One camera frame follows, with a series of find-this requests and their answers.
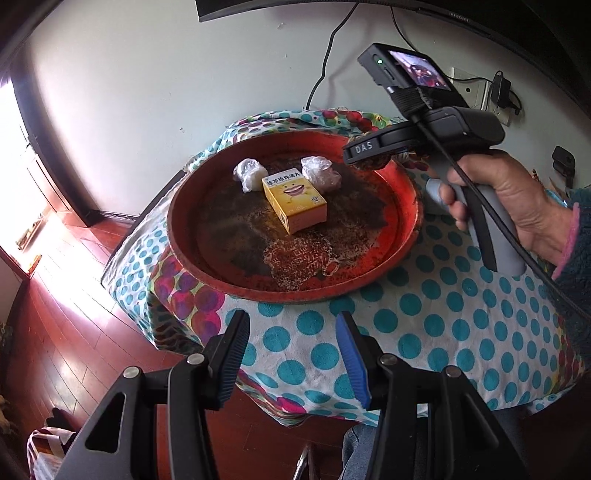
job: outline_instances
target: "power adapter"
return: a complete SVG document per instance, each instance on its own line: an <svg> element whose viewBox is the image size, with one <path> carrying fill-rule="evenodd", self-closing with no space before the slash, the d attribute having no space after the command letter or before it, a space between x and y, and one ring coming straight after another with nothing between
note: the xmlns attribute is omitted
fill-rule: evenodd
<svg viewBox="0 0 591 480"><path fill-rule="evenodd" d="M505 78L502 71L495 74L491 86L491 101L500 108L512 108L516 115L519 115L521 108L511 101L511 82Z"/></svg>

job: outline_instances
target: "gray handle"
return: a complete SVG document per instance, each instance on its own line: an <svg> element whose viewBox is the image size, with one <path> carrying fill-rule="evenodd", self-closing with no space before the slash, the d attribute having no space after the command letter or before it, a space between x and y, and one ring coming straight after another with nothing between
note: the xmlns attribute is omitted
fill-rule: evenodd
<svg viewBox="0 0 591 480"><path fill-rule="evenodd" d="M434 202L448 212L447 205L443 203L439 196L439 186L442 183L442 180L431 179L427 182L425 190ZM488 213L484 211L474 194L465 187L455 184L449 185L456 192L456 198L464 203L470 212L468 230L470 231L474 245L480 249L484 266L489 270L512 277L523 275L525 273L523 259L507 241ZM505 207L499 201L499 197L496 195L494 189L489 185L477 185L476 187L496 210L509 230L517 236L515 224L511 220L511 217L509 217Z"/></svg>

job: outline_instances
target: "sleeve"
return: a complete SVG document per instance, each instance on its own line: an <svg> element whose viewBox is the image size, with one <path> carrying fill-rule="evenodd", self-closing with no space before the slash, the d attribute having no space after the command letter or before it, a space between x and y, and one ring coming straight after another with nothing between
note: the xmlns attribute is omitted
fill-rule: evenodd
<svg viewBox="0 0 591 480"><path fill-rule="evenodd" d="M574 190L571 200L573 220L563 259L553 278L567 297L586 312L591 312L591 191ZM557 313L575 350L591 365L591 322L581 318L550 292Z"/></svg>

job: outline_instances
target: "plastic bag bundle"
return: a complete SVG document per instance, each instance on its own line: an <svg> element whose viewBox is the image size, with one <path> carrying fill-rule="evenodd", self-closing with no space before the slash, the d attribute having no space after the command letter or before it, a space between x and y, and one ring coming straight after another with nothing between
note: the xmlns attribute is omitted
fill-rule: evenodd
<svg viewBox="0 0 591 480"><path fill-rule="evenodd" d="M268 175L267 169L253 158L245 158L234 167L234 180L242 182L244 193L260 192L262 179Z"/></svg>
<svg viewBox="0 0 591 480"><path fill-rule="evenodd" d="M321 194L340 188L340 173L334 171L332 162L324 157L302 158L301 173Z"/></svg>

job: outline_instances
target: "wooden floor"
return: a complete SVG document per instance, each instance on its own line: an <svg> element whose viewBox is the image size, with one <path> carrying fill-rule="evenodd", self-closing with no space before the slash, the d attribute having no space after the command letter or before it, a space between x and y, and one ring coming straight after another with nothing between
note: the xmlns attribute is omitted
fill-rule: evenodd
<svg viewBox="0 0 591 480"><path fill-rule="evenodd" d="M156 350L100 286L99 278L128 225L105 220L91 229L44 227L43 258L15 322L12 354L2 393L12 404L21 453L27 436L53 407L80 428L119 373L129 365L145 371L168 368L181 357ZM222 480L290 479L306 442L318 444L323 479L341 470L342 439L352 423L315 417L281 427L235 389L220 412L208 414ZM159 410L161 479L167 468L165 409Z"/></svg>

